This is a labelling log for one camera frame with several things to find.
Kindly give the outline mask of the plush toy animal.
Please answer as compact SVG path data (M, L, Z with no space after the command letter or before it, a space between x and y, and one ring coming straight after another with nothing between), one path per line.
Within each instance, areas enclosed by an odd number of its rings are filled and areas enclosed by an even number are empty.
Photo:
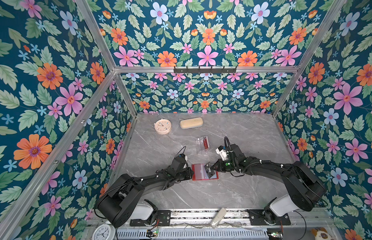
M328 233L325 228L314 228L311 229L315 240L333 240L333 236Z

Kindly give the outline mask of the white remote control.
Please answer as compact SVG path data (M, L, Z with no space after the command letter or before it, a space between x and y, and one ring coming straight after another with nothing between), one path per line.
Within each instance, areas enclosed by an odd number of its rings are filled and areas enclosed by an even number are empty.
M217 214L215 215L215 217L212 219L211 223L210 223L210 226L212 228L216 228L219 223L224 219L225 215L227 213L227 210L225 208L221 208Z

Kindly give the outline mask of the black hook rail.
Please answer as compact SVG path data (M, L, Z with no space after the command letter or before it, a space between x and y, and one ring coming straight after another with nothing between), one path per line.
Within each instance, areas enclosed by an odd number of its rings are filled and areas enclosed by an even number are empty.
M236 73L236 67L174 67L175 74L231 74Z

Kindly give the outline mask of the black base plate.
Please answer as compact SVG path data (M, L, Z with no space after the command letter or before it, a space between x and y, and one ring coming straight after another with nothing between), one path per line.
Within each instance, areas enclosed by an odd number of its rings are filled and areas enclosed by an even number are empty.
M146 220L132 219L129 222L130 227L168 227L171 220L170 210L153 211Z
M288 214L279 217L275 215L273 212L267 210L246 210L249 214L249 219L252 226L276 226L276 225L283 225L283 226L290 226L291 221Z

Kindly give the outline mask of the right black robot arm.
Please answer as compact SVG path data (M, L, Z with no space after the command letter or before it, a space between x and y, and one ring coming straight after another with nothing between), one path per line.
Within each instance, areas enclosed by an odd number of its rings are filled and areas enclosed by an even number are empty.
M218 147L216 152L221 158L213 165L205 165L209 176L217 172L236 172L235 178L261 176L284 184L288 193L269 202L258 214L269 224L296 210L310 212L327 192L319 177L302 162L283 164L246 157L238 145L230 143L228 137L224 137L224 145Z

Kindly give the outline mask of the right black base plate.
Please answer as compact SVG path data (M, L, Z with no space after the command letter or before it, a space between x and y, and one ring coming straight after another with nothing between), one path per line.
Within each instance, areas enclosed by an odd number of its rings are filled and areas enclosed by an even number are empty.
M252 226L276 226L276 225L283 225L283 226L290 226L291 221L288 214L279 217L275 215L273 212L267 210L246 210L249 214L249 219Z

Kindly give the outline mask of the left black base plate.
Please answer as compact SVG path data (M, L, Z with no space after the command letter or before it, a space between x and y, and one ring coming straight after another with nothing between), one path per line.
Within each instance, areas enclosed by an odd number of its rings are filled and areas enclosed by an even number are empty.
M130 227L168 227L171 220L170 210L153 211L146 220L132 219L129 222Z

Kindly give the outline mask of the white alarm clock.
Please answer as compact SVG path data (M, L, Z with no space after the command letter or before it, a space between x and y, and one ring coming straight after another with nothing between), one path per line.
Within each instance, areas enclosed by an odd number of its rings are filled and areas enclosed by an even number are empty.
M116 229L111 224L98 226L92 235L92 240L114 240L116 238Z

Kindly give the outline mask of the pink round clock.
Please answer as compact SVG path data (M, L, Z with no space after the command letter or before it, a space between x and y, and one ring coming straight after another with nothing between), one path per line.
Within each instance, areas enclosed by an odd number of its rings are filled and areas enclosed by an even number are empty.
M167 119L160 119L154 124L155 131L159 135L167 135L172 130L172 123Z

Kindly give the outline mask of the dark grey credit card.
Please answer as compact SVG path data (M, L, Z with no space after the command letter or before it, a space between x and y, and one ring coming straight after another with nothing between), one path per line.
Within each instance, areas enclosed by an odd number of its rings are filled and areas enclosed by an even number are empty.
M212 169L211 163L205 164L204 169L209 179L211 179L216 174L216 171Z

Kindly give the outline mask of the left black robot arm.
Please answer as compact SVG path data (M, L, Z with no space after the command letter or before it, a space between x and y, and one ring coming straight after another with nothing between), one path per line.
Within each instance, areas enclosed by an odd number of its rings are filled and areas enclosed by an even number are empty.
M194 172L185 154L177 154L165 169L146 177L121 175L98 199L95 208L115 227L121 227L133 215L142 196L164 191L174 184L191 180Z

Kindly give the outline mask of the red card holder wallet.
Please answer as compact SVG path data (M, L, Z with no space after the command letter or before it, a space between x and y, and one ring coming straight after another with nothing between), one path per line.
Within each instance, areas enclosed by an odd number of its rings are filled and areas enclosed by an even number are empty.
M215 172L213 175L206 172L205 164L193 164L192 171L194 172L194 175L192 177L193 181L208 181L219 179L219 175L217 172Z

